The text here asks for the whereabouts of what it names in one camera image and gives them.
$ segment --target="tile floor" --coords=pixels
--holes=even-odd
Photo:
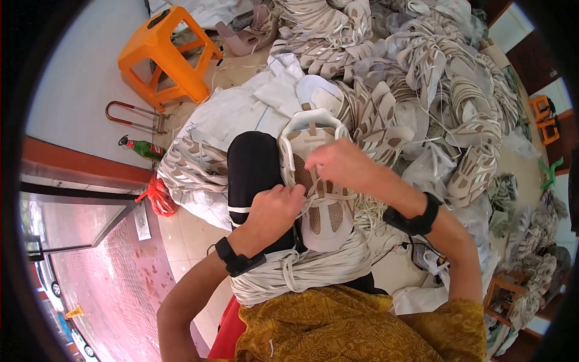
[[[205,82],[209,85],[212,84],[213,89],[217,86],[227,89],[241,85],[263,67],[225,68],[234,65],[265,64],[268,52],[269,48],[267,47],[249,56],[233,57],[228,55],[228,51],[225,49],[224,60],[219,66],[223,71],[216,73],[216,70],[219,68],[210,66],[204,77]],[[166,113],[172,114],[168,122],[168,129],[170,131],[168,134],[162,136],[153,136],[153,141],[156,144],[168,147],[172,139],[179,132],[179,129],[197,107],[196,104],[190,101],[182,101],[181,103],[181,100],[178,100],[173,105],[167,107]],[[532,127],[532,129],[533,144],[543,155],[546,155],[536,128]],[[536,204],[541,195],[539,187],[543,182],[543,175],[538,168],[537,161],[522,159],[506,147],[503,147],[501,151],[502,156],[499,160],[499,172],[512,172],[515,174],[519,185],[519,206]],[[176,281],[206,256],[207,249],[212,244],[229,234],[228,231],[209,225],[204,220],[190,214],[181,207],[177,214],[170,218],[160,217],[159,224],[167,257]],[[496,239],[492,234],[489,239],[493,247],[498,249],[501,255],[504,255],[506,239]],[[384,245],[384,248],[389,248],[396,242],[397,240],[395,238],[389,240],[387,236],[375,237],[371,240],[374,248],[382,245]],[[414,266],[410,253],[404,255],[390,253],[374,265],[372,271],[374,273],[376,286],[386,290],[390,294],[403,287],[419,287],[423,284],[427,276],[426,272],[420,271]],[[209,347],[213,345],[217,334],[217,325],[231,296],[232,292],[229,287],[229,279],[226,279],[215,291],[207,306],[195,318],[195,324]]]

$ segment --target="wrist strap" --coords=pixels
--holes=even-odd
[[[226,237],[221,238],[215,244],[215,250],[219,259],[225,262],[225,269],[227,269],[231,277],[240,276],[266,262],[264,254],[258,254],[251,259],[243,254],[235,254]]]
[[[438,216],[438,209],[440,208],[440,205],[442,205],[442,202],[429,192],[425,192],[424,194],[426,195],[427,200],[424,214],[407,219],[395,208],[388,206],[382,215],[382,220],[411,236],[426,235],[430,233],[432,231],[432,224]]]

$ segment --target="orange plastic stool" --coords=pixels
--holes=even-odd
[[[529,100],[529,106],[535,113],[535,122],[538,123],[551,115],[547,96],[538,96]]]
[[[549,127],[549,129],[554,131],[553,135],[549,135],[547,127]],[[551,119],[546,119],[542,122],[538,122],[537,128],[541,133],[541,141],[545,146],[559,139],[559,129],[557,128],[557,124],[555,123],[555,117]]]
[[[197,35],[194,42],[175,47],[171,34],[184,21]],[[181,53],[205,46],[199,61],[193,68]],[[152,20],[147,20],[129,39],[117,61],[125,82],[157,111],[164,112],[161,103],[181,96],[188,96],[196,103],[203,102],[211,90],[203,82],[203,75],[213,57],[221,59],[223,53],[217,49],[207,34],[197,25],[191,15],[181,6],[174,5]],[[132,66],[151,58],[157,68],[151,81],[146,84],[131,69]],[[161,72],[165,72],[177,85],[157,92]]]

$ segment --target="yellow sign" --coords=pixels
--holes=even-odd
[[[84,315],[85,315],[85,314],[82,312],[82,309],[80,308],[80,305],[77,305],[75,309],[71,310],[70,312],[68,312],[68,313],[66,314],[67,318],[84,316]]]

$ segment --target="bottle label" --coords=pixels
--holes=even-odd
[[[161,147],[157,145],[151,144],[151,152],[156,155],[163,156],[163,152],[161,152]]]

